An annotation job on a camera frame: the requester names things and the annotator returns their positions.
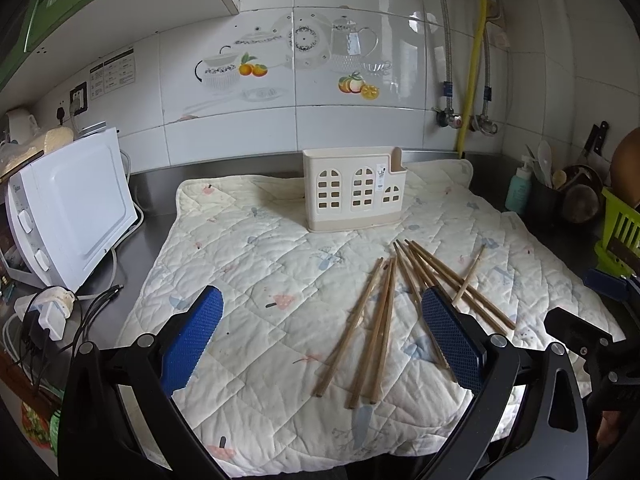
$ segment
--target printed instruction label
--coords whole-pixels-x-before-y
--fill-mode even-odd
[[[380,191],[385,187],[386,164],[376,166],[376,190]]]
[[[91,100],[117,90],[136,80],[136,59],[133,49],[113,56],[89,70],[89,96]]]

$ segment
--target white tag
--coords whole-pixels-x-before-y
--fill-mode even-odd
[[[382,190],[385,187],[386,164],[376,166],[376,189]]]

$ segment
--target beige plastic basket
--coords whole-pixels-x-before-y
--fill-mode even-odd
[[[345,231],[397,222],[406,169],[400,148],[304,150],[309,230]]]

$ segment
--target wall outlet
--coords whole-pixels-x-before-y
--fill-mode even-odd
[[[80,101],[80,107],[74,112],[74,115],[81,114],[87,109],[87,97],[86,97],[86,81],[80,83],[71,92],[69,92],[69,110],[71,110],[72,104],[75,100]]]

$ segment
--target metal screw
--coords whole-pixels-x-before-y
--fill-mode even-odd
[[[153,334],[143,334],[138,338],[138,341],[136,341],[136,343],[140,348],[149,348],[155,340],[156,338],[153,336]]]
[[[557,355],[564,355],[564,347],[560,343],[551,343],[551,351]]]
[[[79,352],[81,354],[85,354],[86,355],[86,354],[91,353],[91,350],[93,350],[93,349],[94,349],[94,344],[91,341],[85,341],[84,343],[82,343],[80,345]]]
[[[507,339],[500,334],[493,334],[489,338],[489,341],[491,341],[492,345],[497,346],[498,348],[504,348],[505,346],[507,346]]]

